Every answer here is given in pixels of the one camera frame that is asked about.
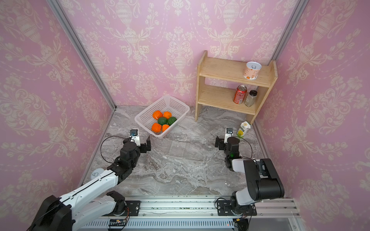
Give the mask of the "peeled orange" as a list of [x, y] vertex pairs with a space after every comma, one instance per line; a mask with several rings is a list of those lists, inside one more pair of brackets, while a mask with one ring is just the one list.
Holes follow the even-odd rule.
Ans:
[[155, 119], [155, 120], [158, 120], [159, 118], [163, 117], [163, 113], [159, 110], [155, 111], [153, 114], [152, 114], [152, 117]]
[[154, 132], [154, 133], [160, 133], [162, 132], [162, 125], [159, 124], [159, 123], [154, 123], [151, 127], [151, 130]]

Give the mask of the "clear clamshell container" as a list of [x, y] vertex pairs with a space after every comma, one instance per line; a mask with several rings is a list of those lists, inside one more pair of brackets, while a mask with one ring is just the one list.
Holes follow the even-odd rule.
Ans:
[[162, 139], [159, 152], [170, 158], [182, 160], [199, 160], [199, 149], [202, 148], [204, 138], [199, 136], [173, 135]]

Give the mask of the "container orange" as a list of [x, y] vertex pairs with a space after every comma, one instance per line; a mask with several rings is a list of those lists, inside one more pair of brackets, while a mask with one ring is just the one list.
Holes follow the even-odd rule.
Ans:
[[162, 125], [162, 132], [165, 132], [169, 127], [170, 127], [170, 125], [168, 125], [168, 124]]
[[172, 117], [172, 114], [171, 114], [171, 112], [166, 111], [166, 112], [163, 113], [163, 117], [165, 117], [166, 119], [169, 119], [169, 118]]

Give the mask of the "container green fruit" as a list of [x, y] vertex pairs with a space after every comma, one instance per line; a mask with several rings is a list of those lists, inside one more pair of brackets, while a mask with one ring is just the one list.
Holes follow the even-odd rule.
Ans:
[[165, 117], [160, 117], [158, 118], [157, 122], [160, 125], [164, 125], [164, 124], [167, 124], [167, 119]]
[[167, 125], [171, 126], [172, 124], [174, 124], [175, 122], [177, 121], [177, 118], [172, 116], [170, 118], [167, 119]]

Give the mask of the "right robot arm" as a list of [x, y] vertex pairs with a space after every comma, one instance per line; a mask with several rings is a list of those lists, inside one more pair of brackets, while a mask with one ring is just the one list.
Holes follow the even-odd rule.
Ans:
[[283, 198], [285, 189], [269, 158], [253, 159], [242, 157], [239, 152], [240, 140], [237, 137], [215, 139], [215, 147], [225, 154], [225, 165], [233, 171], [243, 173], [247, 186], [233, 192], [230, 197], [230, 210], [236, 214], [250, 212], [256, 202]]

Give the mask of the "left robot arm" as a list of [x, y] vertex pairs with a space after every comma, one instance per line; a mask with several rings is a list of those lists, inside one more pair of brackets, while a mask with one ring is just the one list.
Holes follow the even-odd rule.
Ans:
[[151, 150], [151, 140], [125, 138], [119, 156], [97, 177], [60, 197], [51, 195], [41, 204], [30, 231], [77, 231], [95, 219], [112, 213], [130, 218], [125, 197], [113, 187], [123, 182], [137, 166], [141, 154]]

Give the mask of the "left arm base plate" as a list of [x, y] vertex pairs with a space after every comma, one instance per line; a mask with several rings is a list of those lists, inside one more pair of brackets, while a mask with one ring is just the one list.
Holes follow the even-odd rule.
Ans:
[[140, 204], [141, 204], [141, 201], [137, 201], [137, 200], [118, 202], [112, 213], [115, 216], [124, 216], [124, 217], [134, 216], [135, 217], [135, 216], [138, 216]]

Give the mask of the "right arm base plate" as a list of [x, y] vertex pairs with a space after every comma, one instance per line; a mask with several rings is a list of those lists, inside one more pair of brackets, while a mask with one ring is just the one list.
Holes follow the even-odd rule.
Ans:
[[218, 198], [214, 202], [219, 216], [256, 216], [257, 211], [254, 205], [240, 206], [237, 202]]

